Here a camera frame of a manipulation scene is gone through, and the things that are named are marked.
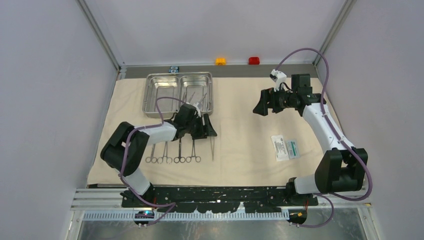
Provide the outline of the wire mesh steel basket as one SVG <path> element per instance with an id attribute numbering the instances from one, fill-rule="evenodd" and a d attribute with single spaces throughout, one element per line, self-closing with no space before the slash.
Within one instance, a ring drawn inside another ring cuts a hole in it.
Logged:
<path id="1" fill-rule="evenodd" d="M 167 74 L 175 74 L 178 77 L 178 80 L 180 79 L 180 77 L 182 77 L 185 74 L 193 74 L 193 73 L 208 73 L 210 74 L 210 76 L 212 77 L 212 74 L 210 72 L 204 71 L 204 72 L 178 72 L 178 73 L 167 73 Z M 170 118 L 174 113 L 176 113 L 180 106 L 182 105 L 181 102 L 177 101 L 177 99 L 180 99 L 180 95 L 178 94 L 178 98 L 174 98 L 174 97 L 160 97 L 157 98 L 155 101 L 155 108 L 156 106 L 159 107 L 163 117 L 165 119 Z M 159 112 L 157 115 L 146 115 L 149 118 L 159 118 Z"/>

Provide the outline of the short steel scissors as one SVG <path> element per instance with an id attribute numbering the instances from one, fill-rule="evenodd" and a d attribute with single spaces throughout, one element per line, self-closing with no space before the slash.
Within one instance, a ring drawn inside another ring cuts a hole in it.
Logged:
<path id="1" fill-rule="evenodd" d="M 182 156 L 182 139 L 178 140 L 178 153 L 177 156 L 173 159 L 175 164 L 185 163 L 186 158 Z"/>

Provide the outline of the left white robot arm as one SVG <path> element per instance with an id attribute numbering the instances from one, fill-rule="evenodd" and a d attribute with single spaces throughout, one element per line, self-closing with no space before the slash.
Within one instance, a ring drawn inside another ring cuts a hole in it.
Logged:
<path id="1" fill-rule="evenodd" d="M 193 140 L 217 137 L 207 113 L 189 103 L 162 123 L 135 127 L 124 121 L 115 129 L 100 152 L 100 158 L 118 171 L 122 182 L 134 193 L 141 207 L 153 202 L 153 184 L 139 169 L 145 149 L 158 143 L 172 142 L 189 134 Z"/>

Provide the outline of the green white packet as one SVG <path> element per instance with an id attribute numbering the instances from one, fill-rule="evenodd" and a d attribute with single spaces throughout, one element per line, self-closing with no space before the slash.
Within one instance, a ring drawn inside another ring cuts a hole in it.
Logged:
<path id="1" fill-rule="evenodd" d="M 298 148 L 298 143 L 296 139 L 290 139 L 286 141 L 288 157 L 290 160 L 300 158 L 300 152 Z"/>

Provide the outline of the long steel forceps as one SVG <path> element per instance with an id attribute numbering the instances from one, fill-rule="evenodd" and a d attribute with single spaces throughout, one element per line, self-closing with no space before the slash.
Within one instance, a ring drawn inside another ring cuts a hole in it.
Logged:
<path id="1" fill-rule="evenodd" d="M 157 158 L 158 164 L 166 163 L 166 164 L 169 165 L 173 162 L 173 159 L 168 156 L 168 146 L 169 146 L 169 142 L 166 141 L 165 144 L 164 144 L 162 156 Z"/>

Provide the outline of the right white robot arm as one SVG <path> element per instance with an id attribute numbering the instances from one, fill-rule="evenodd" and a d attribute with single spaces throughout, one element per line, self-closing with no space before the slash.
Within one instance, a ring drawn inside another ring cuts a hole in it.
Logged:
<path id="1" fill-rule="evenodd" d="M 267 116 L 269 110 L 275 114 L 285 109 L 296 110 L 311 127 L 323 151 L 314 174 L 289 180 L 285 192 L 287 202 L 299 205 L 307 194 L 359 191 L 366 176 L 364 168 L 368 154 L 343 135 L 323 95 L 313 93 L 310 75 L 292 75 L 290 87 L 286 84 L 287 76 L 281 71 L 273 69 L 270 78 L 275 87 L 260 92 L 259 102 L 252 112 Z"/>

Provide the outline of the beige cloth wrap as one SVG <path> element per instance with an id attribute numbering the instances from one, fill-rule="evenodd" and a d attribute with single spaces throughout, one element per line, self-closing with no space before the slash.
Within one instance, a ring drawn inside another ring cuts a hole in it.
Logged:
<path id="1" fill-rule="evenodd" d="M 312 128 L 299 113 L 285 109 L 269 111 L 267 116 L 253 113 L 260 91 L 275 84 L 268 77 L 213 77 L 214 109 L 210 120 L 217 137 L 214 157 L 210 138 L 195 141 L 201 162 L 146 163 L 142 173 L 153 185 L 184 186 L 284 186 L 292 177 L 315 173 L 324 153 Z M 159 124 L 160 119 L 147 117 L 142 111 L 146 79 L 127 78 L 115 84 L 94 164 L 88 174 L 90 184 L 122 184 L 118 172 L 101 158 L 100 151 L 121 122 L 134 126 Z M 300 157 L 277 161 L 271 136 L 296 140 Z"/>

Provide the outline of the white sterile pouch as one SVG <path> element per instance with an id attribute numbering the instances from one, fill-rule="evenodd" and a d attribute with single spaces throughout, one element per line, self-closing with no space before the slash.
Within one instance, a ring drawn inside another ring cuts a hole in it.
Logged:
<path id="1" fill-rule="evenodd" d="M 276 161 L 288 161 L 290 158 L 283 135 L 272 135 L 270 138 L 274 147 Z"/>

